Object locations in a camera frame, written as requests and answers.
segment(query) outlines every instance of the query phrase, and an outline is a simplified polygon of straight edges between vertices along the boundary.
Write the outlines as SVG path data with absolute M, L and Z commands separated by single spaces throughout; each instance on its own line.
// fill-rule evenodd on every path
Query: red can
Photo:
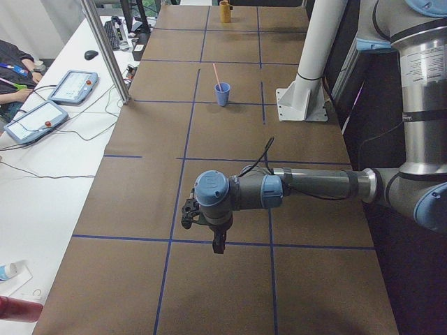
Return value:
M 35 322 L 41 316 L 43 305 L 37 302 L 0 296 L 0 319 Z

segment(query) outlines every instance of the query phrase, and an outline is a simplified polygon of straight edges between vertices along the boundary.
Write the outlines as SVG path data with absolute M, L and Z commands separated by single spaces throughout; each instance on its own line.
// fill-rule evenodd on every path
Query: tablet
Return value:
M 98 73 L 70 70 L 62 78 L 48 100 L 62 105 L 79 105 L 98 82 Z
M 68 114 L 52 101 L 46 101 L 4 126 L 18 144 L 39 140 L 67 120 Z

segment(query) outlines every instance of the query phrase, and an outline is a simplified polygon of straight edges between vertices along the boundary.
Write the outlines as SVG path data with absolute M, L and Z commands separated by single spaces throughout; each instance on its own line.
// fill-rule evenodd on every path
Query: brown table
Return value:
M 398 334 L 360 201 L 234 213 L 224 255 L 180 225 L 205 170 L 349 169 L 336 116 L 280 122 L 302 8 L 164 6 L 34 334 Z M 230 82 L 215 101 L 212 62 Z

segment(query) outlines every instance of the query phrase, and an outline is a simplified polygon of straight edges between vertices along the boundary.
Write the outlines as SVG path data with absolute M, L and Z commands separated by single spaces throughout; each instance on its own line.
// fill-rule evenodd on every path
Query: blue cup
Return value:
M 228 97 L 230 96 L 230 89 L 231 86 L 227 82 L 221 82 L 220 86 L 219 84 L 216 84 L 214 86 L 214 92 L 216 92 L 217 104 L 219 106 L 223 107 L 228 103 Z

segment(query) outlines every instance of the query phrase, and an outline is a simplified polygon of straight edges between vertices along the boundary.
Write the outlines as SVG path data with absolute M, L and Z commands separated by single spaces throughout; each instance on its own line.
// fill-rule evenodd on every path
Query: person's hand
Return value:
M 20 89 L 19 91 L 15 92 L 15 100 L 20 103 L 24 103 L 25 100 L 28 98 L 29 94 L 31 94 L 33 90 L 32 89 Z
M 37 84 L 40 82 L 41 79 L 42 79 L 42 73 L 33 72 L 33 82 Z

